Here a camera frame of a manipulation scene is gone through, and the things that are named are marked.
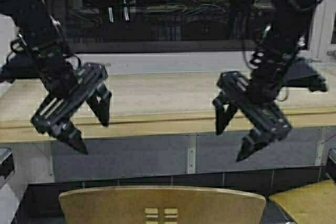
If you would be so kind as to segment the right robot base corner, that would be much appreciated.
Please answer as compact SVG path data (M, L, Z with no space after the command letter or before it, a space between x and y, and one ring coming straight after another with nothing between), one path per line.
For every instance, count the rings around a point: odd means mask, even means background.
M336 170L335 170L335 148L332 148L328 152L328 158L327 158L327 164L326 164L326 174L334 182L336 180L335 173L336 173Z

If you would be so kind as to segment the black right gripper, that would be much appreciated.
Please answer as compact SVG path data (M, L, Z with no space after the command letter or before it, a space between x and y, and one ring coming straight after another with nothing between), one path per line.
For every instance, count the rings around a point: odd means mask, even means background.
M253 95L250 79L241 72L222 72L217 87L219 94L213 100L216 135L224 132L238 111L253 125L249 133L242 138L236 162L247 159L275 139L284 139L292 130L291 124L275 101L266 102Z

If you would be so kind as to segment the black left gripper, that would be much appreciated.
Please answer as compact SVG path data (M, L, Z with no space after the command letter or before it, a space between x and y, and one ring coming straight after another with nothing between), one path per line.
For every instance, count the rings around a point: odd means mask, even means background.
M100 63L84 63L74 75L76 83L69 92L62 97L49 93L33 115L31 124L38 133L51 134L75 151L88 155L81 131L71 122L71 117L86 102L101 125L108 127L112 93L104 83L107 70Z

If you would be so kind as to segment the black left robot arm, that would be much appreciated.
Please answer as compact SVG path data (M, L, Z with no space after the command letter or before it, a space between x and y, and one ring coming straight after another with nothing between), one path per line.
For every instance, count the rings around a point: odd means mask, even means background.
M1 66L1 82L39 79L48 94L31 117L31 124L38 133L88 154L71 117L86 103L102 126L109 125L112 94L104 83L108 77L105 66L96 62L71 64L74 53L43 0L1 0L1 14L18 28Z

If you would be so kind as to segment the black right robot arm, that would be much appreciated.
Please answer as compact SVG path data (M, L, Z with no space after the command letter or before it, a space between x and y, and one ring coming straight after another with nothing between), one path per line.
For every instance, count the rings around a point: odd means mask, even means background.
M276 103L282 89L328 91L326 79L299 56L301 42L323 1L271 0L274 18L256 39L250 76L239 71L220 74L217 81L219 94L213 101L216 134L225 131L237 112L242 112L253 124L242 139L237 162L288 136L291 124Z

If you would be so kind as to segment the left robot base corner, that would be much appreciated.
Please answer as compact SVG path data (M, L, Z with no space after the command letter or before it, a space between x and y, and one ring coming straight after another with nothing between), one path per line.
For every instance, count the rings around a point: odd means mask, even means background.
M13 153L10 148L1 148L1 186L15 173Z

